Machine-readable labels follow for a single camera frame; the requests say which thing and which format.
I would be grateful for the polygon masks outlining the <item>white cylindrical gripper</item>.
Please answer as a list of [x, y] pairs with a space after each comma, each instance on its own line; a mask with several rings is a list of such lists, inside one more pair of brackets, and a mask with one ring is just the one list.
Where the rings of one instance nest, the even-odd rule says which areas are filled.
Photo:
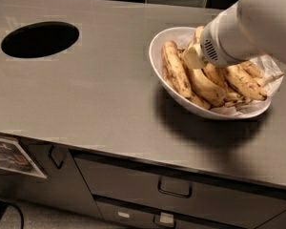
[[241, 32], [236, 12], [223, 11], [203, 29], [200, 45], [195, 43], [184, 51], [183, 60], [189, 69], [203, 69], [207, 61], [224, 68], [254, 56], [255, 47]]

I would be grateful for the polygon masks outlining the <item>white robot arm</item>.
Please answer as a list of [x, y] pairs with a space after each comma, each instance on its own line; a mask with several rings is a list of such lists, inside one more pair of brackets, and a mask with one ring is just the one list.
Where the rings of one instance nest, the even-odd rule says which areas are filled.
[[286, 64], [286, 0], [238, 0], [203, 28], [183, 59], [191, 69], [224, 68], [264, 54]]

